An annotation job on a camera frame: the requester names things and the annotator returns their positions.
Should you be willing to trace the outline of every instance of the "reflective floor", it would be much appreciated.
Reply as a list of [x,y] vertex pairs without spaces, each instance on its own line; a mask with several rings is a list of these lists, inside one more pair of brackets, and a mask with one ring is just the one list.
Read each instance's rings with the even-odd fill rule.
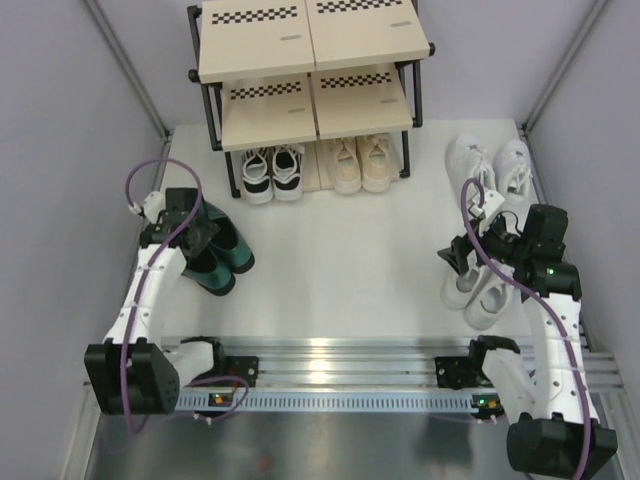
[[[150,420],[124,453],[120,418],[103,418],[87,480],[522,480],[506,457],[508,423],[396,413],[242,413],[209,427]],[[622,479],[612,461],[597,480]]]

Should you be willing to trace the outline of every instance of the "black metal frame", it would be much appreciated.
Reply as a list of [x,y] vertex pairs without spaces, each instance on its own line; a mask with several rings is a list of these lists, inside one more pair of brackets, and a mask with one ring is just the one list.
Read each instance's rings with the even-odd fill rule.
[[[412,0],[413,7],[418,13],[417,0]],[[202,8],[196,5],[187,7],[187,14],[189,16],[189,27],[191,28],[191,40],[193,42],[193,51],[196,55],[196,65],[200,61],[200,31],[198,30],[198,18],[202,15]],[[436,52],[436,46],[430,43],[431,50],[429,56],[433,56]],[[398,62],[395,64],[402,89],[406,95],[406,79],[405,79],[405,67],[411,65],[412,79],[413,79],[413,128],[420,128],[422,126],[422,83],[420,72],[420,60],[412,60],[408,62]],[[212,83],[203,85],[200,83],[200,77],[197,69],[189,70],[189,80],[192,83],[200,85],[202,92],[202,101],[204,103],[204,113],[207,118],[207,127],[209,128],[209,140],[211,142],[211,149],[213,151],[222,150],[222,141],[218,138],[216,132],[216,124],[213,118],[213,104],[211,102],[211,95],[209,88],[213,88],[213,94],[215,96],[215,105],[218,112],[218,122],[220,129],[222,130],[222,98],[220,91],[222,89],[221,83]],[[225,160],[227,163],[227,175],[229,176],[229,188],[231,189],[231,196],[233,198],[240,198],[240,190],[236,185],[235,174],[233,172],[233,161],[231,153],[224,152]],[[411,158],[409,155],[409,132],[407,130],[402,132],[402,157],[403,168],[400,171],[400,178],[409,178],[411,176]]]

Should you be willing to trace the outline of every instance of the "white wall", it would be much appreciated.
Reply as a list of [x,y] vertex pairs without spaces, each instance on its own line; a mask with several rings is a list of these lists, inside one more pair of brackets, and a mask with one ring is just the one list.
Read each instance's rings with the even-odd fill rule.
[[124,179],[160,139],[79,0],[0,2],[0,45],[0,478],[53,479],[133,260]]
[[583,312],[640,418],[640,2],[611,2],[533,132],[550,199],[569,211]]
[[[170,126],[203,123],[186,7],[196,0],[99,0]],[[427,118],[526,120],[594,0],[420,0],[436,56],[424,62]]]

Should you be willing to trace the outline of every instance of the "checkered pattern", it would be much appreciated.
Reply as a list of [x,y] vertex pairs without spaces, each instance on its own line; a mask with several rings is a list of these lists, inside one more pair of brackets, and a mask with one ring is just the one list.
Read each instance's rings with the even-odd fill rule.
[[252,23],[264,22],[265,20],[281,20],[285,18],[295,18],[298,16],[298,7],[270,8],[268,10],[247,10],[246,12],[225,12],[214,13],[212,24],[227,23]]
[[402,0],[337,0],[335,2],[318,2],[318,13],[355,12],[371,8],[391,7],[402,4]]
[[391,73],[376,73],[373,75],[358,75],[355,77],[336,77],[336,78],[321,78],[321,88],[342,88],[342,87],[357,87],[362,85],[375,85],[376,83],[390,83]]
[[278,83],[264,87],[233,88],[231,89],[231,100],[241,100],[243,98],[272,97],[285,93],[301,92],[300,82]]

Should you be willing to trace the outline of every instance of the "teal shoe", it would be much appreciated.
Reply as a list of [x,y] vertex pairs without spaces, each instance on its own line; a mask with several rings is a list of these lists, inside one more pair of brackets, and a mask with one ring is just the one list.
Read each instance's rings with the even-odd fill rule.
[[189,260],[183,274],[218,297],[229,293],[236,284],[236,277],[229,267],[218,259],[210,244],[200,255]]
[[248,272],[256,263],[249,245],[226,213],[208,202],[205,204],[209,220],[220,227],[220,231],[211,239],[209,245],[215,254],[229,265],[233,273]]

